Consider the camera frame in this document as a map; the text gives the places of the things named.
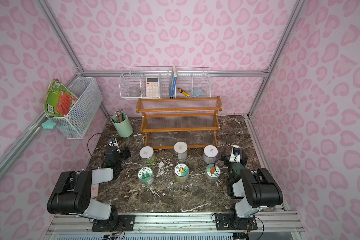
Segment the red-lid jar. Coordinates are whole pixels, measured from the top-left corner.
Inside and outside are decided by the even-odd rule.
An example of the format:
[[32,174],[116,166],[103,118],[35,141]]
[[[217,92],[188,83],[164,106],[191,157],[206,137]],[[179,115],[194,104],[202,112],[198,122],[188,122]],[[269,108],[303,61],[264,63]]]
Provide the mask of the red-lid jar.
[[207,183],[214,184],[220,177],[221,170],[216,164],[210,164],[205,169]]

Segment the green jar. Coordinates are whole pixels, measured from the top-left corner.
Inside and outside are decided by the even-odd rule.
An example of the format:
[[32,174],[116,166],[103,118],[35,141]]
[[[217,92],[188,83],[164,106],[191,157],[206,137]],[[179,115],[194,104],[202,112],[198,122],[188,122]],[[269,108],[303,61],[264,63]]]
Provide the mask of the green jar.
[[153,166],[156,163],[156,154],[152,147],[143,147],[140,150],[140,157],[146,166]]

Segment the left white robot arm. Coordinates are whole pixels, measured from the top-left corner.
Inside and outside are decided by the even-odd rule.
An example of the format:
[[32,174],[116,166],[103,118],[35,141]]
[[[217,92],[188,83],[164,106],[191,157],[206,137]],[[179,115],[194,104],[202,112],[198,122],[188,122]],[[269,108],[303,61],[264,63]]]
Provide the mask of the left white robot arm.
[[107,146],[105,166],[95,170],[62,172],[47,203],[50,214],[78,215],[94,222],[118,224],[114,206],[92,197],[92,186],[116,180],[122,171],[122,161],[128,159],[128,147]]

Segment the green-lid jar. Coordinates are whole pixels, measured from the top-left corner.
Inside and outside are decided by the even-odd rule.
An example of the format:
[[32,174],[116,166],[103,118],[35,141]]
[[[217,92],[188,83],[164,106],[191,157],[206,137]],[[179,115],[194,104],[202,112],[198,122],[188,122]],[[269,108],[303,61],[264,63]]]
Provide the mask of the green-lid jar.
[[154,183],[154,173],[149,167],[144,167],[138,172],[139,181],[146,187],[151,186]]

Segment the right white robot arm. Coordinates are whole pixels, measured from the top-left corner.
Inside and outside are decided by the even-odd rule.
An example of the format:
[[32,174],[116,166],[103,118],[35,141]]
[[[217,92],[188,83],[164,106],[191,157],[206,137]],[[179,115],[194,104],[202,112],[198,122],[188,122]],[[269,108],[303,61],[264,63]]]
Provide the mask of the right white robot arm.
[[266,168],[252,171],[246,167],[248,157],[244,152],[221,155],[224,165],[229,167],[227,194],[239,199],[231,208],[232,221],[247,220],[262,209],[281,205],[283,193]]

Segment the seed jar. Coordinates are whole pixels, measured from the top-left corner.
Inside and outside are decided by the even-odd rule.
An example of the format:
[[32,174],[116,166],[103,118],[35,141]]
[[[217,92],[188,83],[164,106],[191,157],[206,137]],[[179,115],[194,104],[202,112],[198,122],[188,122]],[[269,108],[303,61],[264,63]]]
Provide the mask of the seed jar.
[[174,145],[175,155],[179,163],[184,162],[188,156],[188,145],[185,142],[177,142]]
[[203,160],[205,163],[213,164],[217,160],[218,149],[213,145],[208,145],[204,147]]

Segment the sunflower jar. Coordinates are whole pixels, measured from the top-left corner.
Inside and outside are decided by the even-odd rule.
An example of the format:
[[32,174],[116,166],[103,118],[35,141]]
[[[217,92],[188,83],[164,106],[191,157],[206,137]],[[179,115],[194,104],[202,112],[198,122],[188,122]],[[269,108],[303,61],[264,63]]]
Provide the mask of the sunflower jar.
[[175,178],[179,183],[185,183],[189,178],[189,167],[186,164],[178,164],[174,169]]

